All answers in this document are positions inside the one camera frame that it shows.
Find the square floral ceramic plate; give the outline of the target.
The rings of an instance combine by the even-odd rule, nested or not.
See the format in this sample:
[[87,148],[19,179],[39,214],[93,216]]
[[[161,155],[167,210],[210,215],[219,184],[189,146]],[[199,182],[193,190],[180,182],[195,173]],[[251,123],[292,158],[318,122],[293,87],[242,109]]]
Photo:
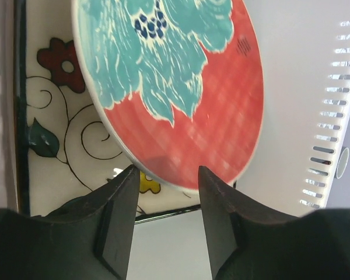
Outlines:
[[74,47],[69,1],[16,1],[16,154],[21,213],[47,215],[130,161],[100,121]]

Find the red plate teal flower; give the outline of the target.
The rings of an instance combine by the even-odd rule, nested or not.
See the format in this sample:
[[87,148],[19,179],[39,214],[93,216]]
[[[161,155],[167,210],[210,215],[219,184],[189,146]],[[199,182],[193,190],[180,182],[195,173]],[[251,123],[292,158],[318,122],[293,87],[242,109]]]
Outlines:
[[78,61],[109,134],[140,170],[196,193],[228,184],[263,125],[263,68],[243,1],[72,1]]

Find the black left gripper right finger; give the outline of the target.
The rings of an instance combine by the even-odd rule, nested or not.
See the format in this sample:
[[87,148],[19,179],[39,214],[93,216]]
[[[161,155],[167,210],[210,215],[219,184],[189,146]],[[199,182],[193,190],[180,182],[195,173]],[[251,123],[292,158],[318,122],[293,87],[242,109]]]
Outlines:
[[297,218],[255,201],[205,166],[198,186],[213,279],[350,279],[350,209]]

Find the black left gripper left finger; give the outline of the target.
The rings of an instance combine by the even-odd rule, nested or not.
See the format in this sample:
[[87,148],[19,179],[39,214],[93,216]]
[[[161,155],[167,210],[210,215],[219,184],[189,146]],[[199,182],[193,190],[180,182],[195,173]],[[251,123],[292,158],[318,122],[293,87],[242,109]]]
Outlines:
[[0,279],[125,279],[139,181],[129,166],[46,216],[0,208]]

